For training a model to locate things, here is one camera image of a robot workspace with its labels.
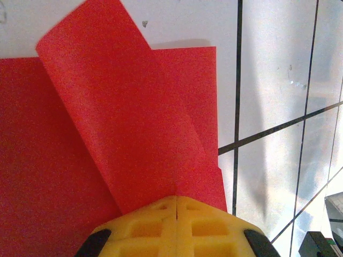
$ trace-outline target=white tile wall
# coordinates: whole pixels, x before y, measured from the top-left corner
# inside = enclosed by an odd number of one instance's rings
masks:
[[[327,183],[337,108],[306,120],[297,211]]]
[[[300,257],[298,251],[307,231],[320,231],[324,216],[324,197],[326,190],[323,190],[308,207],[294,221],[294,232],[291,257]]]
[[[0,24],[0,58],[37,56],[38,40],[83,0],[2,0],[7,22]]]
[[[327,185],[326,196],[343,192],[343,170],[340,169],[335,178]]]
[[[308,113],[339,101],[343,76],[343,4],[319,1]]]
[[[298,123],[239,148],[237,216],[270,240],[293,218],[302,127]]]
[[[240,139],[304,115],[315,9],[243,1]]]
[[[339,108],[329,179],[343,167],[343,107]]]
[[[281,257],[289,257],[290,237],[292,236],[292,224],[273,243]]]

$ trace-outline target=grout line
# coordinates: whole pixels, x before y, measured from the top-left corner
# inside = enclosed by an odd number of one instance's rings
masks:
[[[237,53],[236,53],[235,142],[239,141],[239,131],[240,131],[242,22],[243,22],[243,0],[238,0],[238,7],[237,7]],[[236,216],[237,178],[238,178],[238,148],[235,148],[234,178],[233,178],[234,184],[233,184],[233,195],[232,195],[232,214],[234,216]]]
[[[237,142],[233,142],[233,143],[230,143],[229,145],[222,146],[222,147],[218,148],[218,155],[225,154],[225,153],[227,153],[229,151],[234,150],[235,148],[238,148],[238,147],[244,146],[244,145],[246,145],[248,143],[254,142],[254,141],[258,140],[258,139],[266,137],[267,135],[273,134],[273,133],[278,132],[280,130],[283,130],[283,129],[287,128],[287,127],[295,125],[295,124],[297,124],[299,122],[302,122],[304,120],[307,120],[309,118],[317,116],[318,114],[322,114],[323,112],[326,112],[326,111],[329,111],[329,110],[331,110],[333,108],[339,107],[342,104],[343,104],[343,101],[335,103],[335,104],[332,104],[332,105],[327,106],[325,108],[322,108],[322,109],[319,109],[317,111],[311,112],[310,114],[306,114],[306,115],[304,115],[302,117],[290,120],[290,121],[285,122],[283,124],[280,124],[278,126],[272,127],[272,128],[270,128],[268,130],[259,132],[259,133],[255,134],[255,135],[251,135],[251,136],[249,136],[247,138],[244,138],[244,139],[241,139],[241,140],[239,140]]]
[[[234,150],[234,186],[232,190],[232,215],[236,216],[238,186],[238,148]]]
[[[343,220],[337,219],[337,218],[329,218],[330,222],[337,222],[337,223],[343,223]]]
[[[313,202],[313,200],[323,191],[324,188],[327,187],[327,185],[343,170],[343,167],[339,169],[339,171],[337,171],[337,173],[311,198],[311,200],[308,201],[308,203],[306,203],[306,205],[295,215],[294,218],[292,218],[292,220],[290,222],[287,223],[287,225],[274,237],[273,240],[271,240],[271,243],[273,244],[278,238],[279,236],[292,224],[292,222],[294,223],[294,221],[296,220],[296,218],[299,217],[300,214],[303,213],[303,211],[310,205],[310,203]]]
[[[306,102],[305,102],[304,116],[306,116],[306,114],[307,114],[307,105],[308,105],[308,101],[309,101],[310,83],[311,83],[311,71],[312,71],[312,61],[313,61],[313,51],[314,51],[314,48],[315,48],[316,27],[317,27],[317,17],[318,17],[318,6],[319,6],[319,0],[317,0],[317,3],[316,3],[315,24],[313,26],[313,36],[312,36],[312,46],[311,46],[310,66],[309,66],[309,78],[308,78],[308,82],[307,82],[307,93],[306,93]],[[293,218],[295,217],[295,214],[296,214],[296,203],[297,203],[297,199],[298,199],[300,171],[301,171],[301,158],[302,158],[302,151],[303,151],[304,138],[305,138],[305,126],[306,126],[306,120],[304,120],[304,125],[303,125],[303,129],[302,129],[299,169],[298,169],[298,178],[297,178],[297,182],[296,182]],[[294,232],[294,222],[292,224],[292,234],[291,234],[291,237],[290,237],[289,257],[292,254],[293,232]]]
[[[343,77],[342,77],[341,91],[340,91],[340,93],[339,93],[338,101],[340,101],[340,99],[341,99],[341,95],[342,95],[342,86],[343,86]],[[332,141],[332,149],[331,149],[331,157],[330,157],[330,164],[329,164],[329,173],[327,174],[327,181],[329,181],[329,178],[330,178],[331,163],[332,163],[332,155],[333,155],[333,147],[334,147],[334,140],[335,140],[335,138],[336,138],[336,130],[337,130],[338,117],[339,117],[339,106],[338,106],[338,109],[337,109],[336,124],[335,124],[335,126],[334,126],[333,141]]]
[[[305,114],[307,109],[307,97],[306,97],[306,104],[305,104]],[[301,159],[302,159],[302,151],[304,146],[304,138],[305,138],[305,126],[306,126],[306,120],[304,120],[304,125],[302,127],[302,138],[301,138],[301,147],[300,147],[300,156],[299,156],[299,168],[298,168],[298,176],[296,180],[296,190],[295,190],[295,199],[294,199],[294,212],[293,212],[293,218],[296,214],[296,202],[298,199],[298,191],[299,191],[299,181],[300,181],[300,171],[301,171]],[[290,250],[289,250],[289,257],[292,253],[292,243],[293,243],[293,232],[294,232],[294,222],[292,224],[292,233],[290,236]]]

